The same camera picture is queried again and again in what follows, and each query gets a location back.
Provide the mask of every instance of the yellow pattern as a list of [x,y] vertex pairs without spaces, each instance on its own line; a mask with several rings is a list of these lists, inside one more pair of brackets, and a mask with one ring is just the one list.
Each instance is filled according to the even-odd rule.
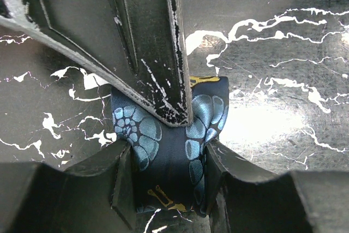
[[186,211],[185,206],[183,204],[173,204],[173,201],[166,196],[165,192],[162,191],[160,186],[156,186],[155,190],[159,192],[167,200],[167,204],[165,204],[152,189],[148,190],[148,195],[156,197],[164,207],[166,207],[169,210]]
[[190,87],[194,87],[195,85],[199,83],[205,83],[205,82],[218,82],[220,78],[218,76],[212,76],[212,77],[199,77],[199,76],[191,76],[190,77]]

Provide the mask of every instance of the marble countertop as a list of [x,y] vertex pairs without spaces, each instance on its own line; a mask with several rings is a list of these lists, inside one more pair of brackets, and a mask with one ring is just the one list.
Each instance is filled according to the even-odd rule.
[[[224,144],[277,173],[349,170],[348,0],[182,0],[182,8],[190,74],[230,79]],[[65,169],[115,141],[103,79],[6,28],[0,60],[1,162]],[[195,232],[181,216],[157,214],[148,232]]]

